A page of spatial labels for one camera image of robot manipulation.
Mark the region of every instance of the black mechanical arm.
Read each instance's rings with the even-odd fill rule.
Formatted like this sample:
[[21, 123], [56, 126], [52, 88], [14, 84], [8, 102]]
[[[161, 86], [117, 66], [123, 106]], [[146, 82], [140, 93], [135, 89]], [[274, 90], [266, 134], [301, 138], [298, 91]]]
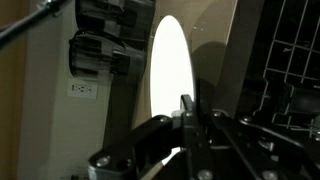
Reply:
[[91, 180], [140, 179], [181, 147], [154, 179], [320, 179], [304, 147], [250, 117], [234, 120], [203, 100], [181, 97], [172, 118], [156, 116], [90, 160]]

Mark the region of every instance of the wall outlet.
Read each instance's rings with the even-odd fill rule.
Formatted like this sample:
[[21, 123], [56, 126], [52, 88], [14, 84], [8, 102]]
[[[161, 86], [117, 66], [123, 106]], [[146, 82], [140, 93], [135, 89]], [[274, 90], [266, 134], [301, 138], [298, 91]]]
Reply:
[[97, 90], [98, 84], [96, 82], [69, 79], [68, 96], [96, 99]]

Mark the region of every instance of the black cable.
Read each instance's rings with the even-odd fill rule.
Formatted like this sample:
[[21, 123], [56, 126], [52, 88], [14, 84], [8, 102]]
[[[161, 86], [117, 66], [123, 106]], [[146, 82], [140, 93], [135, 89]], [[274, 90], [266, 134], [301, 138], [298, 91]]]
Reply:
[[1, 29], [0, 50], [18, 35], [38, 25], [50, 15], [56, 17], [62, 6], [67, 4], [69, 1], [70, 0], [47, 0], [36, 12], [12, 25], [9, 25], [9, 27], [5, 27], [4, 30]]

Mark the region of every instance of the electrical outlet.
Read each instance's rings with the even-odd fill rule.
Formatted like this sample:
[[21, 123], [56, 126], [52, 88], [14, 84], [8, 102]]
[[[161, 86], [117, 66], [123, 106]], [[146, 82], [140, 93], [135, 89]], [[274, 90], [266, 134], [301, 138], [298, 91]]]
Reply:
[[96, 99], [97, 90], [98, 85], [96, 82], [69, 79], [68, 96]]

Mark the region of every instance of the wire grid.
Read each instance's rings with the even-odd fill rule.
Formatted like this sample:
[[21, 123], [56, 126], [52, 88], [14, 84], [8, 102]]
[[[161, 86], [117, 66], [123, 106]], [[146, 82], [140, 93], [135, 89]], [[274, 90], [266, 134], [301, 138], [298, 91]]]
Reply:
[[[307, 69], [308, 69], [308, 66], [309, 66], [311, 54], [312, 53], [320, 54], [319, 51], [313, 49], [315, 41], [316, 41], [316, 38], [317, 38], [316, 36], [317, 36], [318, 30], [319, 30], [320, 17], [318, 17], [316, 29], [315, 29], [315, 32], [313, 34], [313, 39], [312, 39], [310, 48], [297, 44], [298, 37], [300, 35], [300, 30], [301, 30], [301, 27], [302, 27], [302, 23], [303, 23], [304, 18], [305, 18], [305, 13], [306, 13], [306, 9], [307, 9], [309, 0], [305, 0], [304, 7], [303, 7], [303, 12], [302, 12], [302, 15], [301, 15], [301, 19], [300, 19], [300, 22], [299, 22], [297, 33], [295, 35], [294, 42], [293, 43], [289, 43], [289, 42], [285, 42], [285, 41], [282, 41], [282, 40], [279, 40], [279, 39], [276, 38], [278, 30], [279, 30], [279, 26], [281, 24], [281, 18], [283, 17], [283, 12], [284, 12], [285, 6], [286, 6], [288, 1], [289, 0], [284, 0], [283, 1], [282, 7], [281, 7], [281, 10], [280, 10], [279, 19], [278, 19], [277, 24], [276, 24], [275, 32], [273, 34], [273, 39], [272, 39], [271, 46], [270, 46], [270, 49], [269, 49], [269, 52], [268, 52], [268, 56], [267, 56], [267, 61], [266, 61], [265, 68], [264, 68], [264, 71], [263, 71], [263, 79], [265, 81], [265, 87], [264, 87], [263, 95], [261, 97], [261, 102], [260, 102], [259, 108], [256, 111], [253, 112], [253, 115], [255, 115], [257, 112], [261, 111], [263, 106], [264, 106], [265, 100], [267, 98], [270, 98], [270, 95], [267, 94], [267, 90], [268, 90], [268, 87], [270, 85], [270, 82], [268, 81], [268, 79], [266, 77], [268, 72], [274, 72], [274, 73], [279, 73], [279, 74], [284, 75], [283, 83], [286, 86], [291, 88], [290, 97], [292, 97], [292, 95], [293, 95], [295, 86], [287, 82], [288, 77], [290, 77], [290, 76], [291, 77], [298, 77], [298, 78], [300, 78], [300, 83], [303, 83], [305, 80], [319, 80], [319, 79], [314, 78], [314, 77], [308, 77], [306, 74], [307, 74]], [[286, 70], [279, 70], [279, 69], [275, 69], [275, 68], [272, 68], [272, 67], [269, 66], [269, 62], [270, 62], [270, 59], [271, 59], [271, 54], [272, 54], [272, 52], [274, 50], [275, 44], [282, 44], [282, 45], [290, 46], [290, 49], [286, 49], [286, 48], [284, 49], [284, 51], [285, 50], [288, 51], [288, 52], [291, 51], [290, 58], [289, 58]], [[289, 72], [290, 67], [291, 67], [291, 63], [292, 63], [292, 59], [293, 59], [293, 55], [294, 55], [294, 52], [296, 51], [296, 49], [302, 49], [302, 50], [308, 51], [308, 56], [307, 56], [307, 59], [306, 59], [305, 66], [303, 67], [303, 72], [300, 73], [300, 74], [299, 73]], [[273, 117], [272, 117], [272, 123], [275, 124], [275, 125], [282, 126], [282, 127], [287, 128], [287, 129], [293, 130], [293, 131], [308, 132], [310, 138], [312, 138], [313, 135], [316, 136], [316, 137], [320, 137], [319, 136], [320, 129], [318, 127], [314, 126], [314, 119], [310, 119], [310, 122], [309, 123], [305, 123], [304, 127], [291, 124], [292, 116], [290, 114], [288, 114], [289, 107], [290, 107], [290, 103], [288, 103], [286, 105], [286, 108], [285, 108], [284, 111], [275, 112], [273, 114]], [[284, 118], [286, 118], [286, 123], [283, 123], [283, 121], [281, 121], [280, 123], [277, 122], [277, 118], [279, 116], [281, 116], [282, 120]]]

